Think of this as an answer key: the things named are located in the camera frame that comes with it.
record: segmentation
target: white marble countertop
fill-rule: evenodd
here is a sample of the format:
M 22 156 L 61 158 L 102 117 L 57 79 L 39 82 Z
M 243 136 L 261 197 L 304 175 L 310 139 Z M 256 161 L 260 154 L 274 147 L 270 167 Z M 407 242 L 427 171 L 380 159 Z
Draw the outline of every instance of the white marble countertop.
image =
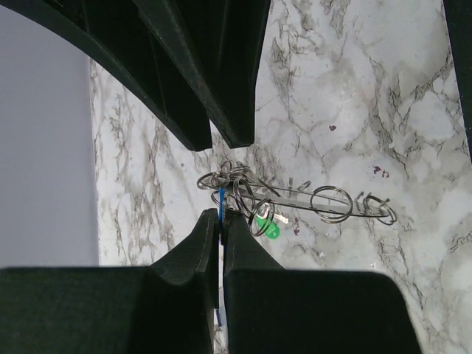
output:
M 285 209 L 286 268 L 388 274 L 424 353 L 472 353 L 472 169 L 440 0 L 275 0 L 257 82 L 256 142 L 192 153 L 91 63 L 100 262 L 158 260 L 213 207 L 197 178 L 239 159 L 273 184 L 392 199 L 394 226 Z

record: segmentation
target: gray background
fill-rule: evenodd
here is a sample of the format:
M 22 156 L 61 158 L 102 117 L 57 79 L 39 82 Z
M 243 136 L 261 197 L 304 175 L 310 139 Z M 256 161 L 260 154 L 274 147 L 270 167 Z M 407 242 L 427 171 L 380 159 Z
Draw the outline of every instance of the gray background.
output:
M 0 268 L 98 264 L 88 60 L 0 6 Z

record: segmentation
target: silver wire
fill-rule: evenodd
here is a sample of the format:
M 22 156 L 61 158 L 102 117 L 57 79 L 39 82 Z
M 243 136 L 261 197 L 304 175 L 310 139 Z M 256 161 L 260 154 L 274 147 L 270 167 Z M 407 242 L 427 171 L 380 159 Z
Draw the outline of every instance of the silver wire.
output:
M 392 225 L 397 221 L 397 215 L 393 208 L 388 205 L 389 199 L 383 201 L 382 199 L 375 197 L 371 193 L 364 197 L 361 204 L 358 199 L 364 196 L 364 192 L 361 192 L 358 197 L 353 201 L 350 194 L 342 188 L 336 186 L 321 186 L 316 188 L 312 193 L 303 192 L 301 190 L 293 190 L 291 188 L 275 187 L 267 184 L 261 178 L 258 178 L 252 171 L 251 168 L 241 162 L 236 162 L 236 165 L 231 163 L 229 160 L 224 161 L 220 166 L 220 171 L 211 172 L 203 175 L 197 180 L 197 187 L 201 190 L 214 189 L 215 191 L 211 194 L 212 201 L 219 205 L 218 190 L 220 188 L 226 188 L 226 197 L 231 198 L 234 201 L 234 205 L 237 209 L 231 208 L 228 203 L 228 208 L 233 210 L 241 211 L 247 218 L 249 228 L 254 236 L 260 236 L 267 231 L 275 216 L 275 204 L 283 207 L 294 207 L 314 211 L 323 222 L 325 223 L 341 223 L 350 216 L 360 216 L 367 218 L 377 218 L 381 223 L 385 225 Z M 264 194 L 254 193 L 254 190 L 262 189 L 267 190 L 269 193 L 274 194 L 273 198 L 269 198 Z M 334 192 L 343 195 L 343 198 L 338 198 L 331 195 L 320 194 L 320 192 L 332 190 Z M 290 201 L 288 199 L 281 198 L 281 195 L 277 191 L 284 191 L 302 195 L 309 195 L 310 202 L 306 204 L 304 202 Z M 313 199 L 324 198 L 329 201 L 336 201 L 345 206 L 329 206 L 322 204 L 313 204 Z M 369 200 L 374 200 L 379 203 L 379 206 L 370 206 Z M 259 230 L 254 231 L 252 224 L 256 216 L 263 218 L 259 213 L 260 209 L 265 207 L 264 212 L 264 224 Z M 388 221 L 382 220 L 385 217 L 389 217 Z

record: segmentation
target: metal ring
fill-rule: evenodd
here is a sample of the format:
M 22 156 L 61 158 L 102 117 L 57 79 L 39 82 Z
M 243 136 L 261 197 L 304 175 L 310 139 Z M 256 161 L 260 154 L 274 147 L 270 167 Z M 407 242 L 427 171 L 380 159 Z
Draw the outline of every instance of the metal ring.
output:
M 218 183 L 217 184 L 210 184 L 205 181 L 206 178 L 209 178 L 210 182 L 213 180 L 213 178 L 218 178 Z M 219 172 L 211 172 L 207 173 L 206 175 L 203 175 L 197 180 L 197 188 L 200 190 L 217 190 L 221 187 L 225 187 L 229 184 L 229 175 L 225 175 L 224 173 L 219 173 Z
M 379 197 L 376 197 L 374 195 L 369 194 L 366 198 L 364 198 L 364 206 L 366 209 L 370 211 L 371 214 L 373 214 L 372 210 L 370 209 L 370 205 L 368 203 L 368 199 L 372 199 L 373 201 L 376 201 L 380 204 L 378 207 L 379 209 L 384 208 L 390 216 L 390 221 L 383 221 L 383 217 L 377 217 L 377 219 L 383 224 L 387 226 L 393 225 L 395 222 L 397 222 L 397 214 L 395 214 L 395 211 L 392 209 L 390 205 L 388 205 L 389 199 L 386 199 L 385 201 L 382 201 Z
M 211 185 L 209 185 L 207 183 L 204 183 L 204 179 L 208 178 L 210 176 L 213 176 L 213 172 L 207 173 L 206 175 L 203 175 L 202 177 L 200 177 L 197 180 L 197 188 L 200 189 L 200 190 L 213 190 L 214 187 L 212 187 Z
M 224 161 L 220 166 L 220 171 L 222 173 L 231 173 L 232 169 L 233 169 L 233 164 L 229 160 Z
M 271 209 L 269 210 L 269 214 L 267 215 L 267 218 L 265 219 L 265 222 L 261 226 L 259 231 L 258 232 L 253 232 L 252 231 L 252 222 L 254 221 L 254 217 L 256 216 L 257 211 L 259 210 L 259 208 L 262 205 L 264 205 L 265 203 L 267 203 L 271 207 Z M 274 216 L 275 216 L 275 207 L 274 207 L 274 203 L 272 203 L 272 200 L 269 199 L 269 198 L 266 198 L 266 199 L 262 199 L 261 201 L 259 201 L 259 203 L 257 203 L 255 208 L 252 210 L 252 213 L 251 213 L 251 215 L 249 216 L 249 219 L 248 219 L 249 230 L 251 231 L 253 236 L 263 235 L 264 232 L 266 232 L 268 230 L 269 226 L 272 224 L 272 221 L 274 220 Z
M 334 190 L 336 192 L 339 192 L 341 193 L 342 195 L 344 195 L 347 200 L 349 201 L 349 209 L 347 210 L 347 212 L 341 216 L 326 216 L 326 215 L 323 215 L 321 212 L 317 211 L 317 210 L 314 210 L 314 207 L 313 207 L 313 198 L 316 197 L 316 194 L 324 191 L 324 190 Z M 342 188 L 339 188 L 339 187 L 335 187 L 335 186 L 321 186 L 321 187 L 318 187 L 316 188 L 311 197 L 310 197 L 310 207 L 313 208 L 313 211 L 322 219 L 323 222 L 325 223 L 341 223 L 342 221 L 345 221 L 346 219 L 348 219 L 351 214 L 353 213 L 353 208 L 354 208 L 354 205 L 353 205 L 353 199 L 351 198 L 351 196 L 349 195 L 348 192 L 346 192 L 345 190 L 343 190 Z

